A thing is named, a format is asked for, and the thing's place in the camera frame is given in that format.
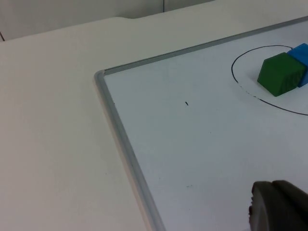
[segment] whiteboard frame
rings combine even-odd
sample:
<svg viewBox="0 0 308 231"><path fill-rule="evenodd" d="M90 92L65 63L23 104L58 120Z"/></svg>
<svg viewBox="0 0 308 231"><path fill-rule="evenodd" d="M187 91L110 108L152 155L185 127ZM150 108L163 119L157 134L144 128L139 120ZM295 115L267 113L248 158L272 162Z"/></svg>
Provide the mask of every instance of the whiteboard frame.
<svg viewBox="0 0 308 231"><path fill-rule="evenodd" d="M230 41L233 41L233 40L237 40L237 39L245 38L245 37L248 37L248 36L260 34L260 33L263 33L263 32L275 30L275 29L278 29L278 28L281 28L281 27L290 26L290 25L293 25L293 24L298 24L298 23L305 22L305 21L308 21L308 16L298 18L298 19L295 19L295 20L291 20L291 21L287 21L287 22L284 22L284 23L279 23L279 24L272 25L272 26L267 26L267 27L260 28L260 29L257 29L257 30L248 31L248 32L245 32L245 33L242 33L242 34L222 38L222 39L219 39L219 40L203 43L203 44L196 45L196 46L189 47L189 48L185 48L185 49L182 49L182 50L169 52L169 53L166 53L166 54L162 54L162 55L155 56L155 57L152 57L152 58L136 61L136 62L133 62L133 63L129 63L129 64L121 65L121 66L116 66L116 67L106 69L106 70L101 70L101 71L98 71L98 72L95 73L94 79L95 79L96 86L97 86L98 91L101 95L101 99L103 100L103 102L106 105L108 116L111 120L113 129L115 130L116 136L119 140L121 149L122 149L124 156L125 156L125 159L128 162L130 173L131 173L132 178L133 178L133 180L134 180L134 182L137 186L137 191L138 191L139 197L140 197L142 205L145 209L146 216L149 219L152 230L165 231L166 229L165 229L163 221L162 221L162 219L159 215L158 209L155 205L154 199L153 199L152 194L150 192L150 189L147 185L147 182L145 180L145 177L143 175L141 167L140 167L138 160L135 156L134 150L133 150L133 148L130 144L130 141L128 139L127 133L124 129L124 126L122 124L120 116L119 116L119 114L118 114L118 112L117 112L117 110L114 106L114 102L113 102L111 93L110 93L110 91L107 87L106 81L105 81L105 76L111 75L111 74L114 74L114 73L117 73L117 72L120 72L120 71L132 69L132 68L135 68L135 67L138 67L138 66L142 66L142 65L154 63L154 62L157 62L157 61L161 61L161 60L164 60L164 59L169 59L169 58L179 56L179 55L182 55L182 54L202 50L202 49L205 49L205 48L208 48L208 47L216 46L216 45L226 43L226 42L230 42Z"/></svg>

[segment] whiteboard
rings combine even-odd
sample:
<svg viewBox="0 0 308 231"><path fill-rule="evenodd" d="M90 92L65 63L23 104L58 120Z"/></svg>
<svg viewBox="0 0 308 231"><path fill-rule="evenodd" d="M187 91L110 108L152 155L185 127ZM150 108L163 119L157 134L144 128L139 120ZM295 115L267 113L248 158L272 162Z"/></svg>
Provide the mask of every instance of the whiteboard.
<svg viewBox="0 0 308 231"><path fill-rule="evenodd" d="M308 42L307 28L304 21L99 77L159 229L247 230L259 180L308 192L308 85L273 97L257 83L263 60L290 48L248 52L234 64L237 82L231 73L253 48Z"/></svg>

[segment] dark object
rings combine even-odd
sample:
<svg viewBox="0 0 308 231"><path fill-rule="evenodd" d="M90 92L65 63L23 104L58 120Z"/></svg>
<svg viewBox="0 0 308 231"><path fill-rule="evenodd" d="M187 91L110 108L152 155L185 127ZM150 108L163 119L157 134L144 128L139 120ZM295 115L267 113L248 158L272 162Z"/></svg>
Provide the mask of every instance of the dark object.
<svg viewBox="0 0 308 231"><path fill-rule="evenodd" d="M308 194L291 183L258 181L249 207L251 231L308 231Z"/></svg>

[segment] black marker line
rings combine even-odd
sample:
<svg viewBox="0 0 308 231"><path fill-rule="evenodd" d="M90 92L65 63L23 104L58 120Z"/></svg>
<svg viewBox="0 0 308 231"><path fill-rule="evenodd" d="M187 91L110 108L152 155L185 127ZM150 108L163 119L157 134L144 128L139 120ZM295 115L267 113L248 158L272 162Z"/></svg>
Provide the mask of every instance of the black marker line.
<svg viewBox="0 0 308 231"><path fill-rule="evenodd" d="M284 46L284 45L269 45L269 46L262 46L262 47L253 48L253 49L251 49L251 50L249 50L249 51L246 51L245 53L241 54L240 56L238 56L238 57L233 61L233 63L232 63L231 72L232 72L233 79L235 80L235 82L236 82L242 89L244 89L244 88L239 84L239 81L236 79L235 74L234 74L234 71L233 71L233 67L234 67L236 61L238 61L239 58L241 58L242 56L246 55L246 54L249 53L249 52L252 52L252 51L255 51L255 50L258 50L258 49L261 49L261 48L265 48L265 47L287 47L287 48L290 48L291 50L293 49L293 47ZM263 99L260 99L259 97L255 96L255 95L252 95L251 93L249 93L249 92L246 91L246 90L245 90L245 92L246 92L247 94L251 95L252 97L254 97L254 98L260 100L261 102L264 102L264 103L266 103L266 104L268 104L268 105L270 105L270 106L276 107L276 108L281 109L281 110L284 110L284 111L286 111L286 112L291 112L291 113L298 114L298 115L308 116L308 114L301 113L301 112L296 112L296 111L291 111L291 110L288 110L288 109L286 109L286 108L279 107L279 106L277 106L277 105L274 105L274 104L272 104L272 103L269 103L269 102L267 102L267 101L265 101L265 100L263 100Z"/></svg>

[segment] drawn circle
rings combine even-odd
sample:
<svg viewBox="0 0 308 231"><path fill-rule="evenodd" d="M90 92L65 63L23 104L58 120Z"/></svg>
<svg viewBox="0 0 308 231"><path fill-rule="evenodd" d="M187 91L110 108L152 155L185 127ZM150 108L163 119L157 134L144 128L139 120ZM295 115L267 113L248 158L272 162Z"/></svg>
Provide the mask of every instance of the drawn circle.
<svg viewBox="0 0 308 231"><path fill-rule="evenodd" d="M269 45L251 49L239 55L231 66L233 79L249 95L272 107L308 116L308 87L303 86L274 97L258 82L263 61L293 49L284 45Z"/></svg>

